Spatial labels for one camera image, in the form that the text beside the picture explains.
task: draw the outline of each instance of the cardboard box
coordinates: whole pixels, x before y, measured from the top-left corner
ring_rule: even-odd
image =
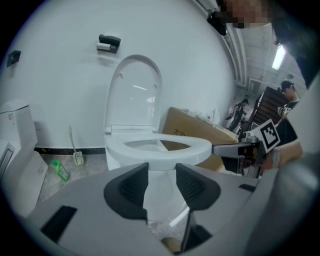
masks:
[[[162,133],[202,138],[210,141],[213,145],[238,143],[238,136],[235,133],[225,128],[213,127],[174,107],[169,109]],[[162,143],[169,151],[182,150],[188,147],[187,145],[170,141],[162,141]],[[221,157],[211,155],[207,160],[197,166],[212,171],[219,171],[223,167],[223,162]]]

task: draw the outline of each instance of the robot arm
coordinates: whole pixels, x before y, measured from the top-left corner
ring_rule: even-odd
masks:
[[[212,154],[221,157],[225,169],[235,173],[240,173],[247,163],[255,167],[262,166],[267,153],[280,143],[271,119],[251,131],[244,132],[239,138],[239,144],[212,146]]]

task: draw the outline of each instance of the toilet brush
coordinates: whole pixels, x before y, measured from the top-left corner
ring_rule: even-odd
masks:
[[[74,140],[72,138],[72,128],[71,128],[71,125],[69,125],[69,137],[70,137],[70,141],[71,141],[71,144],[72,144],[72,147],[73,147],[73,150],[74,150],[74,153],[73,153],[73,160],[75,162],[75,164],[77,166],[80,166],[80,165],[83,165],[84,164],[84,157],[82,155],[82,152],[81,151],[76,151],[76,147],[75,147],[75,144],[74,144]]]

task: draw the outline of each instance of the black pad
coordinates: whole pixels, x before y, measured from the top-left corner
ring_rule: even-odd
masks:
[[[75,215],[77,209],[70,206],[62,206],[42,227],[41,232],[54,242],[58,242],[62,233]]]
[[[240,166],[240,159],[238,158],[229,158],[229,157],[221,157],[224,168],[227,171],[237,173],[238,167]]]
[[[146,220],[143,208],[148,187],[149,164],[140,166],[114,178],[104,188],[104,199],[108,206],[120,216],[132,220]]]
[[[203,226],[196,224],[193,213],[189,212],[183,241],[181,243],[182,252],[189,251],[201,245],[211,237],[212,235]]]
[[[239,186],[240,189],[243,189],[243,190],[247,190],[247,191],[250,191],[250,192],[254,192],[256,190],[256,187],[255,186],[252,186],[252,185],[249,185],[249,184],[241,184]]]
[[[176,185],[191,212],[208,209],[219,198],[221,188],[217,182],[181,163],[175,168]]]

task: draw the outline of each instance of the ceiling light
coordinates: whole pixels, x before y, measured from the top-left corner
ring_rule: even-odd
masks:
[[[282,62],[284,61],[285,55],[286,55],[286,51],[284,47],[281,45],[276,51],[275,58],[272,64],[272,68],[274,70],[279,70]]]

